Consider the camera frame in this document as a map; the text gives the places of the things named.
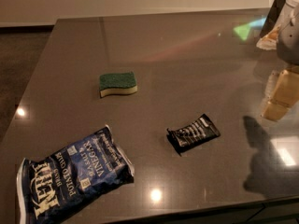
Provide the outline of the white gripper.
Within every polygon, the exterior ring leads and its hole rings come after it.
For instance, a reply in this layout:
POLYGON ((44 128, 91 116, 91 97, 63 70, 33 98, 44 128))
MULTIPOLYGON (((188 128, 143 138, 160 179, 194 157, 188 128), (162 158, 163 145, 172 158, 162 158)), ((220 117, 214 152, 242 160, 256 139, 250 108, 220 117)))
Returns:
POLYGON ((295 7, 281 25, 259 39, 256 47, 277 50, 278 57, 294 65, 273 71, 264 91, 261 116, 278 121, 299 101, 299 6, 295 7))

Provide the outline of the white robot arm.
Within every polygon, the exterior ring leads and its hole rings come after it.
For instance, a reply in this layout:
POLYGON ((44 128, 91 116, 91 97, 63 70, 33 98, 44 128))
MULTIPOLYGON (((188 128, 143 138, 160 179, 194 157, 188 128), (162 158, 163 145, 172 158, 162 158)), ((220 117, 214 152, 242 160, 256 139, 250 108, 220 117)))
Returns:
POLYGON ((261 116, 278 121, 299 101, 299 0, 275 0, 256 47, 275 50, 287 64, 272 71, 264 91, 261 116))

